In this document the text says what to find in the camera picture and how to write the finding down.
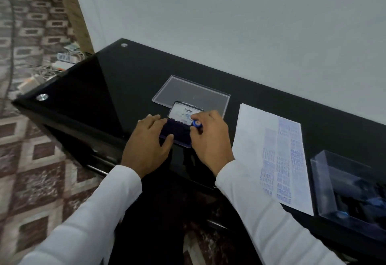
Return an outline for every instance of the person's right hand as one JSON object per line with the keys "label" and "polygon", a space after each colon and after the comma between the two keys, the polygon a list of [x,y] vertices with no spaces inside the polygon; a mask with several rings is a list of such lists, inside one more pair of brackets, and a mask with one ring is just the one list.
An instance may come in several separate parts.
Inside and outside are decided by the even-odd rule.
{"label": "person's right hand", "polygon": [[196,127],[190,127],[192,147],[198,158],[210,168],[215,176],[235,158],[230,146],[228,125],[218,111],[199,112],[191,115],[202,124],[202,134]]}

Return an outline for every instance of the white paper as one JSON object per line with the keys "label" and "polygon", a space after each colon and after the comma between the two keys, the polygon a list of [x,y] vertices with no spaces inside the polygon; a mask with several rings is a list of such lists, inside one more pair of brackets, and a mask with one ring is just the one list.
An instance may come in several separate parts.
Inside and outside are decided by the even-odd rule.
{"label": "white paper", "polygon": [[299,123],[242,104],[233,153],[265,193],[314,215]]}

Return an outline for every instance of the white shirt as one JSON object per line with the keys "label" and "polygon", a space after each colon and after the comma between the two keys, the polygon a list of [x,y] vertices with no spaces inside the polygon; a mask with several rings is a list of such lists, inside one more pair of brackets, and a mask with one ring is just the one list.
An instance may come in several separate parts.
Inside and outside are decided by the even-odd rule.
{"label": "white shirt", "polygon": [[[266,195],[237,160],[219,172],[216,186],[239,213],[263,264],[344,264]],[[117,165],[91,197],[20,264],[99,265],[111,249],[119,219],[141,193],[139,176]]]}

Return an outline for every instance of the metal bolt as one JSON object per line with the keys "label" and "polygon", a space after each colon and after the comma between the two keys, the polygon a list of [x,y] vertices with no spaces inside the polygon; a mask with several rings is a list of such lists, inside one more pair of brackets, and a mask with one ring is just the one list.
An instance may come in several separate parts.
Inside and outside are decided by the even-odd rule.
{"label": "metal bolt", "polygon": [[45,101],[46,99],[48,98],[48,94],[39,94],[37,97],[36,97],[36,100],[38,101]]}

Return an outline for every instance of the cable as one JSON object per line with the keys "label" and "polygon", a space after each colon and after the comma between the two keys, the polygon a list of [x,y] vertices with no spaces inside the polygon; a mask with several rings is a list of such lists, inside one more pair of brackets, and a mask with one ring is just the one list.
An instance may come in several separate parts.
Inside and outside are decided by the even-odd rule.
{"label": "cable", "polygon": [[11,44],[10,44],[10,50],[11,50],[11,53],[10,53],[10,67],[9,67],[9,82],[8,82],[8,86],[7,86],[7,90],[5,92],[5,97],[3,99],[3,103],[2,103],[2,106],[1,106],[1,109],[0,109],[0,117],[3,117],[3,113],[4,113],[4,110],[5,110],[5,106],[7,104],[7,100],[8,100],[8,92],[11,88],[11,85],[12,85],[12,80],[13,80],[13,71],[14,71],[14,66],[15,66],[15,62],[13,60],[13,51],[14,51],[14,48],[15,48],[15,28],[16,28],[16,19],[15,19],[15,10],[14,10],[14,6],[13,6],[13,0],[9,0],[9,3],[10,3],[10,7],[11,7],[11,16],[12,16],[12,26],[11,26]]}

